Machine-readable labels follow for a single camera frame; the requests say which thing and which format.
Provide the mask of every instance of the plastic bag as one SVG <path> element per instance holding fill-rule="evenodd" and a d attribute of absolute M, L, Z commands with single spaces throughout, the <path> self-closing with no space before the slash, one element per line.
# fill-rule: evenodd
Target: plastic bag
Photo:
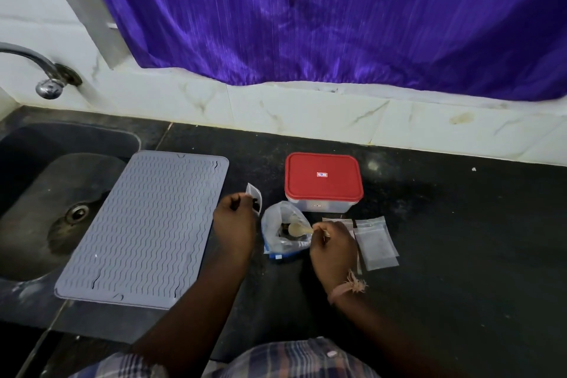
<path fill-rule="evenodd" d="M 282 224 L 300 223 L 311 227 L 307 218 L 290 202 L 283 201 L 270 206 L 262 217 L 262 236 L 265 253 L 273 258 L 283 258 L 299 253 L 311 245 L 311 235 L 307 234 L 300 241 L 292 241 L 282 236 Z"/>

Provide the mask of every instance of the sink drain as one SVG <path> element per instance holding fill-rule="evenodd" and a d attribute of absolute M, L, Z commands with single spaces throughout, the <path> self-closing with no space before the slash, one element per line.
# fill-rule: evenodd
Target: sink drain
<path fill-rule="evenodd" d="M 68 224 L 77 224 L 88 216 L 89 206 L 81 203 L 67 211 L 67 214 L 65 214 L 65 221 L 67 221 Z"/>

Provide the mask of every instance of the curtain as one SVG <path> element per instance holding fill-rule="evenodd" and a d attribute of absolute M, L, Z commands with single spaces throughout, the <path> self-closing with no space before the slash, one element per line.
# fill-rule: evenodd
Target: curtain
<path fill-rule="evenodd" d="M 567 0 L 105 0 L 143 68 L 231 85 L 567 94 Z"/>

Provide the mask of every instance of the drying mat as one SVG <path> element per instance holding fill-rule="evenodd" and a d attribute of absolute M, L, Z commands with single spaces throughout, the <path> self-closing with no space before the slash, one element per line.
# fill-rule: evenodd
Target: drying mat
<path fill-rule="evenodd" d="M 229 161 L 141 151 L 55 284 L 66 299 L 167 309 L 195 282 Z"/>

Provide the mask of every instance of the chrome faucet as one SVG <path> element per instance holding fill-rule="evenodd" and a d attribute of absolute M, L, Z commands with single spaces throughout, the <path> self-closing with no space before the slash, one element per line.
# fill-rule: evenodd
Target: chrome faucet
<path fill-rule="evenodd" d="M 30 59 L 45 72 L 49 79 L 40 81 L 36 86 L 36 93 L 44 99 L 57 99 L 63 93 L 63 87 L 67 84 L 77 87 L 83 83 L 81 77 L 71 68 L 63 64 L 53 63 L 39 52 L 32 51 L 29 48 L 0 42 L 0 52 L 16 54 Z"/>

